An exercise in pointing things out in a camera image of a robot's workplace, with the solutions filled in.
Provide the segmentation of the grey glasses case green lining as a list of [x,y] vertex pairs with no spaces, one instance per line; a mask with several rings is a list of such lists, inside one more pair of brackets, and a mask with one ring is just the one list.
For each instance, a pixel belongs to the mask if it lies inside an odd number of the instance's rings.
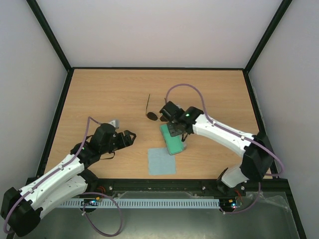
[[167,128],[167,123],[162,124],[159,128],[170,155],[176,155],[186,150],[186,142],[181,141],[181,135],[175,137],[170,136]]

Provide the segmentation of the light blue cleaning cloth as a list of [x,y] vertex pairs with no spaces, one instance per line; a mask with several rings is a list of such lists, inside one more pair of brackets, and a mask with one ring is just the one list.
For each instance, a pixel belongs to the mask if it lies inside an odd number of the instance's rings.
[[167,148],[148,149],[148,170],[152,176],[175,174],[175,156]]

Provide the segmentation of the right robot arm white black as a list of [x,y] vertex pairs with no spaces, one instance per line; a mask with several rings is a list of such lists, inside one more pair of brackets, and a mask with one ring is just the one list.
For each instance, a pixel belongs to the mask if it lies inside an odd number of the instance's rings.
[[166,103],[159,112],[168,120],[170,136],[196,134],[209,138],[231,151],[242,161],[226,168],[218,177],[217,189],[223,195],[230,194],[236,186],[245,181],[261,182],[274,161],[274,156],[267,148],[268,137],[259,132],[256,135],[236,130],[214,120],[196,107],[183,110],[173,102]]

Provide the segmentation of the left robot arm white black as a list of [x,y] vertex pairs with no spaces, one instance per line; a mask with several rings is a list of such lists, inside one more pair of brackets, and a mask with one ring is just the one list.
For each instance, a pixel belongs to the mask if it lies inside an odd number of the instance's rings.
[[137,137],[129,130],[117,132],[117,128],[115,120],[100,124],[94,134],[85,134],[82,142],[47,173],[20,189],[9,188],[0,210],[3,231],[23,237],[63,202],[93,193],[98,178],[89,167],[101,160],[102,155],[115,155],[117,150],[133,145]]

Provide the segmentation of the round dark sunglasses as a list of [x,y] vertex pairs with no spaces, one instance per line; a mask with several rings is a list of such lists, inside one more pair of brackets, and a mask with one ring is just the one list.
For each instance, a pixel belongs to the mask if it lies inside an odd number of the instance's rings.
[[151,111],[148,111],[148,106],[149,106],[149,101],[150,101],[150,94],[148,95],[148,100],[147,100],[147,104],[146,104],[146,109],[145,109],[145,115],[148,119],[152,120],[152,121],[161,121],[161,122],[168,122],[168,120],[165,118],[165,116],[161,115],[160,117]]

